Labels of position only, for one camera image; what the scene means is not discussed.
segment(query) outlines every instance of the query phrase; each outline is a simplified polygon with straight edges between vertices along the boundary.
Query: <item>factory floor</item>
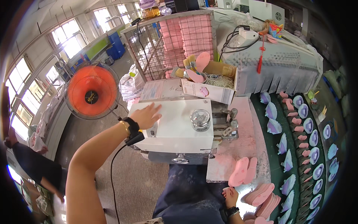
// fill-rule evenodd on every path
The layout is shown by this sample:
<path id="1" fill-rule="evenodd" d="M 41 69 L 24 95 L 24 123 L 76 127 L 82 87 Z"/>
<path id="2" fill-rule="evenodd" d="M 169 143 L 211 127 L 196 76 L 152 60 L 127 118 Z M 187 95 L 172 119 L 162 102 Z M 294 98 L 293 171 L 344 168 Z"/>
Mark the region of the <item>factory floor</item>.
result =
<path id="1" fill-rule="evenodd" d="M 111 66 L 119 78 L 126 74 L 133 64 L 128 52 Z M 127 103 L 120 100 L 127 108 Z M 120 105 L 114 112 L 120 117 L 127 116 L 127 112 Z M 71 115 L 63 131 L 55 161 L 62 167 L 68 168 L 69 162 L 76 150 L 87 140 L 115 125 L 118 122 L 114 114 L 99 120 L 80 120 Z M 111 161 L 118 148 L 96 172 L 96 185 L 103 208 L 106 208 L 107 223 L 118 223 L 111 185 Z M 121 224 L 131 224 L 151 219 L 156 201 L 162 193 L 167 177 L 168 164 L 153 163 L 145 160 L 132 148 L 125 147 L 113 162 L 113 185 L 116 194 L 116 205 Z M 62 205 L 59 198 L 54 197 L 55 224 L 66 223 L 66 205 Z"/>

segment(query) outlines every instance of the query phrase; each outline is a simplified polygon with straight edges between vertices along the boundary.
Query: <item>hand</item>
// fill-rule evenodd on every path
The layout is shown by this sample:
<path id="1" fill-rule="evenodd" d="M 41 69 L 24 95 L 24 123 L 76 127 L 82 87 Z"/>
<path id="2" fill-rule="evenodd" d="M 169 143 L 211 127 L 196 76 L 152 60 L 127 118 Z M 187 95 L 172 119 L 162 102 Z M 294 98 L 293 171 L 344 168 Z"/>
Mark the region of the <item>hand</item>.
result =
<path id="1" fill-rule="evenodd" d="M 239 193 L 233 187 L 227 187 L 223 189 L 222 194 L 224 195 L 226 208 L 236 207 L 237 198 Z"/>
<path id="2" fill-rule="evenodd" d="M 18 142 L 18 139 L 16 138 L 16 134 L 15 134 L 15 129 L 13 127 L 10 127 L 9 129 L 9 136 L 6 137 L 4 144 L 8 147 L 8 148 L 12 148 L 13 145 Z"/>
<path id="3" fill-rule="evenodd" d="M 56 195 L 58 198 L 60 198 L 62 204 L 65 203 L 65 198 L 63 197 L 61 192 L 56 192 Z"/>
<path id="4" fill-rule="evenodd" d="M 138 123 L 139 129 L 146 130 L 151 128 L 154 123 L 161 118 L 161 114 L 157 112 L 161 109 L 161 104 L 154 107 L 154 103 L 147 107 L 136 110 L 130 115 L 130 118 Z"/>

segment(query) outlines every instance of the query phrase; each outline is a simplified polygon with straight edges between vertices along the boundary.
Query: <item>metal cage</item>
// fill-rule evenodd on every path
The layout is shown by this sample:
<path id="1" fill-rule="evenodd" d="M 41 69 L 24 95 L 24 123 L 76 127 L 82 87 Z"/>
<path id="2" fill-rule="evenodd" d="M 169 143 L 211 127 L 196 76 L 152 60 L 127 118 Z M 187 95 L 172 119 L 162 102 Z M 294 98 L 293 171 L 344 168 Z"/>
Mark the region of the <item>metal cage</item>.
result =
<path id="1" fill-rule="evenodd" d="M 128 52 L 144 81 L 170 78 L 183 60 L 206 51 L 214 60 L 216 33 L 212 10 L 196 10 L 156 17 L 121 31 Z"/>

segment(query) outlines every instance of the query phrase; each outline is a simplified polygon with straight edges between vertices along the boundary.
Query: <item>electric fan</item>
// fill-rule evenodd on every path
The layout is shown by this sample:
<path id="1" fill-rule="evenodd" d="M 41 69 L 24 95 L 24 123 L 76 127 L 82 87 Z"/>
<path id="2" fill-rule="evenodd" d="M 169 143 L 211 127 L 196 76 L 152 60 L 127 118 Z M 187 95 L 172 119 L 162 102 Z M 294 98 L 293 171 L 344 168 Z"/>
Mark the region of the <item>electric fan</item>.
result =
<path id="1" fill-rule="evenodd" d="M 100 119 L 118 107 L 119 78 L 109 65 L 87 61 L 69 74 L 64 95 L 74 116 L 84 120 Z"/>

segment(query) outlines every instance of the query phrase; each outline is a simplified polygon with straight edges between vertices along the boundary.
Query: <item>blue machine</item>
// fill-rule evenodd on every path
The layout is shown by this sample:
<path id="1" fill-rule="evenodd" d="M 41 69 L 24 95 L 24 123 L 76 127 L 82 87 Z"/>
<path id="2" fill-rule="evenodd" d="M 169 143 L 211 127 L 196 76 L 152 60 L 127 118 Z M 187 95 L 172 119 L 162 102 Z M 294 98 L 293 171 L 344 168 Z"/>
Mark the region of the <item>blue machine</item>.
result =
<path id="1" fill-rule="evenodd" d="M 108 39 L 112 44 L 112 46 L 106 50 L 108 56 L 112 56 L 114 60 L 121 58 L 124 52 L 126 52 L 126 50 L 124 49 L 124 46 L 121 42 L 121 39 L 119 38 L 118 33 L 114 32 L 113 34 L 108 36 Z"/>

